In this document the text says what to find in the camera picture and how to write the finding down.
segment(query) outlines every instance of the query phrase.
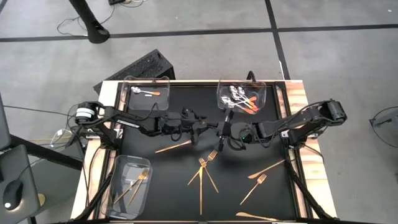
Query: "fork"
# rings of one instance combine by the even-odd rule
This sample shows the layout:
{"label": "fork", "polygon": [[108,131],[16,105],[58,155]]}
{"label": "fork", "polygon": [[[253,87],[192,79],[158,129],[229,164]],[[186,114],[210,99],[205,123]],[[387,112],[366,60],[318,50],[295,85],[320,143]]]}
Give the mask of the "fork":
{"label": "fork", "polygon": [[217,189],[217,187],[216,187],[216,184],[214,183],[213,179],[211,178],[209,172],[207,171],[207,168],[206,168],[207,162],[205,162],[205,160],[202,159],[202,158],[199,159],[199,162],[200,162],[200,165],[205,169],[205,171],[206,171],[206,173],[207,173],[207,176],[209,176],[210,181],[211,181],[211,183],[213,184],[214,189],[215,189],[216,192],[218,193],[218,189]]}
{"label": "fork", "polygon": [[118,201],[120,201],[120,199],[122,199],[123,196],[125,196],[125,195],[127,194],[127,192],[129,192],[129,191],[132,189],[132,187],[133,187],[136,183],[137,183],[137,181],[135,181],[134,183],[133,183],[132,181],[130,181],[130,186],[126,189],[126,191],[123,192],[123,194],[121,194],[121,195],[118,197],[118,199],[116,199],[116,201],[113,203],[113,205],[116,205],[116,203],[117,203]]}
{"label": "fork", "polygon": [[266,179],[266,175],[262,174],[258,179],[257,179],[257,184],[253,187],[253,189],[251,189],[251,191],[246,195],[246,197],[243,199],[243,201],[240,203],[240,205],[243,204],[243,202],[249,197],[249,195],[251,194],[251,192],[253,192],[253,190],[259,185],[262,184],[263,181]]}
{"label": "fork", "polygon": [[[216,151],[216,150],[213,150],[213,152],[211,152],[210,155],[207,157],[207,162],[208,162],[208,161],[212,161],[216,156],[217,156],[217,151]],[[191,182],[195,179],[195,177],[196,177],[197,175],[199,175],[199,170],[198,170],[198,172],[192,177],[192,179],[189,181],[188,185],[191,184]]]}
{"label": "fork", "polygon": [[148,177],[148,174],[149,174],[149,170],[148,169],[144,169],[142,171],[142,173],[138,176],[139,184],[138,184],[136,190],[134,191],[134,193],[132,194],[128,205],[131,204],[134,196],[136,196],[136,193],[138,192],[139,186],[141,186],[142,181],[145,180]]}

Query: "black tabletop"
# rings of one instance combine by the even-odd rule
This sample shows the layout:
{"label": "black tabletop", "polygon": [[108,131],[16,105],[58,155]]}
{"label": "black tabletop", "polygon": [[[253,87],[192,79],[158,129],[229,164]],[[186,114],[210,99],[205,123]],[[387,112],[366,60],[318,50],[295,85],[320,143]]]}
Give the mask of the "black tabletop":
{"label": "black tabletop", "polygon": [[[236,113],[232,123],[277,120],[277,101],[271,87],[267,89],[266,98],[266,105],[258,114]],[[171,86],[169,111],[179,112],[183,107],[207,116],[208,122],[216,123],[225,117],[217,107],[216,86]],[[136,220],[247,220],[236,217],[238,212],[281,220],[294,219],[291,184],[284,166],[267,171],[264,183],[239,205],[257,183],[256,179],[248,179],[248,176],[284,159],[279,138],[275,138],[267,149],[251,144],[245,151],[233,151],[225,144],[224,151],[208,164],[208,172],[219,193],[215,192],[206,172],[203,172],[202,215],[199,212],[199,178],[191,185],[187,184],[200,167],[198,159],[206,159],[217,146],[218,138],[214,131],[203,133],[197,146],[155,154],[156,150],[187,139],[189,136],[184,135],[179,142],[173,142],[170,136],[150,138],[136,129],[124,130],[121,154],[146,158],[151,161],[154,170],[144,212]]]}
{"label": "black tabletop", "polygon": [[10,132],[8,130],[6,114],[4,113],[0,94],[0,151],[7,148],[8,145],[10,145],[10,142]]}

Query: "concrete floor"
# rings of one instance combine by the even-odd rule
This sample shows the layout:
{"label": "concrete floor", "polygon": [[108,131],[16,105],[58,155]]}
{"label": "concrete floor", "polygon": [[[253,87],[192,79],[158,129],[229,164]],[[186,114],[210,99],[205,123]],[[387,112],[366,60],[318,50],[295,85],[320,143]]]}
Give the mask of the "concrete floor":
{"label": "concrete floor", "polygon": [[[105,0],[88,2],[99,21],[112,11]],[[398,2],[394,0],[271,3],[278,27],[398,24]],[[0,13],[0,38],[60,35],[57,24],[73,17],[76,12],[68,1],[8,0]],[[116,6],[114,16],[104,26],[120,34],[271,25],[263,0],[148,0],[135,9]],[[76,22],[63,26],[62,31],[85,33]],[[290,77],[304,80],[309,101],[334,98],[342,102],[348,115],[343,126],[328,129],[320,138],[338,216],[343,220],[396,223],[398,151],[375,137],[368,119],[383,108],[398,105],[398,30],[279,35]],[[66,113],[75,103],[97,99],[93,85],[153,49],[159,49],[174,65],[177,79],[244,78],[248,70],[253,70],[258,79],[282,78],[271,33],[109,39],[101,45],[87,40],[3,42],[3,102]],[[51,138],[66,122],[63,116],[30,111],[6,109],[6,114],[11,133],[26,139]],[[386,128],[398,133],[395,127]],[[398,136],[388,137],[398,144]],[[57,170],[55,175],[66,174],[69,179],[80,175],[68,169]],[[50,176],[47,179],[40,181],[51,183]],[[68,198],[76,180],[58,181],[70,186],[70,191],[54,197]],[[69,197],[38,215],[37,221],[66,220],[72,205]]]}

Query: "cable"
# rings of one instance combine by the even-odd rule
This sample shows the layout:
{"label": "cable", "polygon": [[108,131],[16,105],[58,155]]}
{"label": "cable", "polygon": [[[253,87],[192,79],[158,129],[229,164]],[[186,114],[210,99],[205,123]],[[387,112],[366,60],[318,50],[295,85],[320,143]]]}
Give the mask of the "cable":
{"label": "cable", "polygon": [[[72,106],[69,108],[68,114],[67,114],[67,123],[66,123],[66,125],[65,125],[65,127],[64,127],[65,130],[66,130],[67,128],[69,128],[69,130],[72,132],[73,138],[75,137],[75,133],[73,132],[72,128],[69,126],[69,121],[70,121],[76,114],[74,114],[74,115],[72,115],[72,116],[70,117],[70,112],[71,112],[72,108],[73,108],[74,106],[77,106],[77,105],[78,105],[78,104],[72,105]],[[57,143],[61,138],[64,138],[63,135],[64,135],[65,133],[66,133],[66,131],[64,131],[64,132],[59,136],[59,138],[53,142],[53,144]]]}
{"label": "cable", "polygon": [[179,126],[178,130],[180,131],[178,137],[176,139],[173,138],[173,133],[170,135],[170,138],[172,139],[172,141],[178,141],[181,139],[182,137],[182,130],[181,130],[181,126]]}
{"label": "cable", "polygon": [[128,4],[130,4],[130,3],[132,3],[132,2],[135,2],[135,1],[129,1],[128,3],[121,2],[120,5],[123,6],[123,7],[134,8],[134,7],[140,7],[145,1],[144,1],[144,0],[139,1],[140,3],[139,3],[138,5],[136,5],[136,6],[127,6]]}
{"label": "cable", "polygon": [[373,121],[376,119],[376,117],[377,117],[380,113],[382,113],[382,112],[384,112],[384,111],[386,111],[386,110],[394,109],[394,108],[398,108],[398,106],[390,106],[390,107],[388,107],[388,108],[385,108],[385,109],[383,109],[383,110],[380,110],[379,112],[376,113],[376,115],[374,115],[374,117],[373,117],[372,119],[370,119],[370,122],[371,122],[371,126],[372,126],[373,132],[375,133],[375,135],[376,135],[382,142],[384,142],[384,143],[387,144],[388,146],[391,146],[391,147],[394,147],[394,148],[398,148],[398,146],[395,146],[395,145],[393,145],[393,144],[390,144],[390,143],[388,143],[386,140],[384,140],[383,138],[381,138],[380,135],[379,135],[379,134],[376,132],[376,130],[374,129],[374,126],[373,126]]}
{"label": "cable", "polygon": [[27,170],[28,168],[30,168],[33,164],[35,164],[35,163],[37,163],[37,162],[39,162],[39,161],[42,161],[42,160],[44,160],[44,158],[38,159],[38,160],[36,160],[36,161],[34,161],[34,162],[31,162],[28,166],[26,166],[26,167],[21,171],[21,173],[18,175],[17,179],[19,179],[19,178],[21,177],[21,175],[25,172],[25,170]]}
{"label": "cable", "polygon": [[318,156],[322,157],[322,162],[325,163],[325,158],[323,158],[322,153],[320,153],[318,150],[316,150],[316,149],[314,149],[314,148],[312,148],[312,147],[310,147],[310,146],[308,146],[308,145],[306,145],[306,144],[304,144],[304,146],[305,146],[307,149],[309,149],[309,150],[311,150],[312,152],[314,152],[315,154],[317,154]]}
{"label": "cable", "polygon": [[87,198],[88,198],[88,203],[90,202],[90,198],[89,198],[89,195],[88,195],[88,191],[89,191],[89,189],[90,189],[90,175],[91,175],[91,167],[92,167],[92,165],[93,165],[93,161],[94,161],[94,158],[95,158],[95,155],[97,154],[97,152],[99,151],[99,149],[101,149],[101,146],[98,146],[98,148],[95,150],[95,152],[94,152],[94,154],[93,154],[93,157],[91,158],[91,161],[90,161],[90,166],[88,167],[88,184],[87,184]]}
{"label": "cable", "polygon": [[57,26],[57,31],[58,31],[58,33],[60,33],[60,34],[62,34],[62,35],[70,35],[70,36],[72,36],[72,37],[87,37],[87,35],[73,35],[73,34],[71,34],[71,33],[64,33],[64,32],[61,32],[60,31],[60,26],[65,22],[65,21],[75,21],[75,20],[77,20],[77,19],[79,19],[80,18],[80,16],[78,16],[78,17],[76,17],[76,18],[73,18],[73,19],[64,19],[60,24],[58,24],[58,26]]}
{"label": "cable", "polygon": [[[108,21],[108,20],[113,16],[114,9],[115,9],[115,5],[113,5],[113,9],[112,9],[111,15],[108,16],[104,21],[100,22],[100,24],[104,24],[106,21]],[[86,28],[84,28],[84,27],[80,24],[80,16],[77,17],[77,23],[79,24],[80,28],[82,28],[83,30],[87,30]]]}
{"label": "cable", "polygon": [[41,142],[41,141],[51,141],[51,138],[47,139],[28,139],[30,142]]}
{"label": "cable", "polygon": [[[70,116],[69,114],[70,114],[71,110],[73,109],[73,107],[78,106],[78,105],[79,105],[79,104],[75,104],[75,105],[72,105],[72,106],[69,108],[69,110],[68,110],[68,116],[67,116],[67,123],[66,123],[66,125],[65,125],[65,129],[66,129],[66,128],[69,128],[69,130],[73,133],[72,137],[70,137],[70,139],[72,139],[72,141],[74,140],[75,136],[76,136],[76,135],[78,134],[78,132],[80,131],[80,128],[81,128],[81,127],[79,127],[79,129],[78,129],[76,132],[73,132],[73,128],[74,128],[74,127],[71,127],[71,126],[69,125],[69,122],[70,122],[70,120],[71,120],[72,118],[74,118],[74,117],[76,116],[76,113],[73,114],[72,116]],[[85,186],[86,186],[86,192],[87,192],[87,194],[86,194],[86,205],[88,205],[88,203],[89,203],[89,201],[90,201],[89,196],[88,196],[89,183],[88,183],[88,181],[87,181],[87,176],[86,176],[85,160],[84,160],[84,158],[82,158],[82,157],[81,157],[81,159],[82,159],[82,163],[83,163],[82,169],[83,169],[83,175],[84,175],[84,177],[85,177]]]}
{"label": "cable", "polygon": [[228,140],[227,140],[227,145],[228,145],[231,149],[233,149],[233,150],[235,150],[235,151],[240,151],[240,150],[245,149],[245,145],[239,145],[238,142],[237,142],[237,140],[232,139],[232,138],[228,138]]}
{"label": "cable", "polygon": [[59,115],[64,115],[68,116],[67,114],[61,113],[61,112],[55,112],[55,111],[46,111],[46,110],[38,110],[38,109],[32,109],[32,108],[24,108],[20,106],[8,106],[4,105],[6,108],[14,108],[14,109],[21,109],[21,110],[29,110],[29,111],[36,111],[36,112],[43,112],[43,113],[52,113],[52,114],[59,114]]}
{"label": "cable", "polygon": [[54,146],[54,145],[66,145],[67,144],[67,142],[58,142],[58,143],[53,143],[53,144],[50,144],[50,143],[46,143],[46,144],[38,144],[38,146]]}
{"label": "cable", "polygon": [[53,135],[53,137],[52,137],[52,139],[50,141],[50,145],[52,145],[53,143],[57,143],[60,140],[60,138],[58,137],[58,139],[55,140],[55,141],[54,141],[54,139],[57,137],[57,135],[62,137],[65,134],[65,132],[69,132],[70,134],[72,134],[72,132],[70,130],[66,129],[66,128],[60,129],[60,130],[58,130],[58,131],[56,131],[54,133],[54,135]]}

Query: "clear plastic container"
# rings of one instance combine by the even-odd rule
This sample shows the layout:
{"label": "clear plastic container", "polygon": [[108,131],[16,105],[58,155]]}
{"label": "clear plastic container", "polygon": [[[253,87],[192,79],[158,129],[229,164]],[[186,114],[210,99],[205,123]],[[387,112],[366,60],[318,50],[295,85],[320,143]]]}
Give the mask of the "clear plastic container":
{"label": "clear plastic container", "polygon": [[264,82],[220,79],[217,87],[218,108],[232,108],[235,112],[256,114],[266,104],[266,87]]}
{"label": "clear plastic container", "polygon": [[[115,160],[115,166],[106,214],[113,218],[135,219],[144,211],[150,178],[152,177],[152,167],[149,160],[134,156],[118,156]],[[148,170],[147,176],[140,180],[139,176],[144,170]],[[129,205],[129,201],[137,188],[137,193]],[[127,193],[117,201],[125,191]]]}
{"label": "clear plastic container", "polygon": [[169,108],[170,80],[168,77],[136,78],[128,76],[123,81],[120,94],[120,100],[131,110],[149,111],[153,108],[165,111]]}

